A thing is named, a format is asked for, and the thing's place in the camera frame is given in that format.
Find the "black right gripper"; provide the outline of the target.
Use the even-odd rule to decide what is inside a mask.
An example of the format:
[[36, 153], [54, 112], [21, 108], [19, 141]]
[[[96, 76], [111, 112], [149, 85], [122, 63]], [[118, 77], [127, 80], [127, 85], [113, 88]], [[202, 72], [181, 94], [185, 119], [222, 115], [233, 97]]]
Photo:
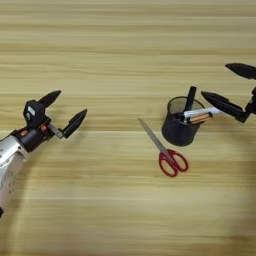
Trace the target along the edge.
[[[256, 80], [256, 67], [243, 63], [228, 63], [225, 67], [241, 77]], [[240, 106], [231, 103], [228, 98], [217, 93], [202, 91], [201, 95], [212, 106], [237, 118], [241, 123], [244, 123], [251, 114], [256, 115], [256, 87], [252, 90], [252, 98], [246, 105], [244, 111]]]

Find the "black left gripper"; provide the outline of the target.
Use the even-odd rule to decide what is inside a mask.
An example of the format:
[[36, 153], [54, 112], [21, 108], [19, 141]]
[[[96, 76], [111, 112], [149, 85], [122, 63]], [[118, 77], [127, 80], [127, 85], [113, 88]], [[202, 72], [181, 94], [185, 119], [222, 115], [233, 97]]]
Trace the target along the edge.
[[[55, 90], [46, 94], [38, 101], [39, 106], [48, 108], [54, 103], [60, 94], [60, 90]], [[69, 121], [63, 131], [53, 126], [51, 124], [51, 119], [48, 116], [26, 117], [26, 126], [14, 130], [11, 135], [17, 139], [27, 152], [32, 152], [44, 141], [50, 140], [53, 136], [57, 136], [58, 138], [62, 138], [64, 136], [65, 138], [68, 138], [79, 128], [86, 114], [86, 109], [77, 113]]]

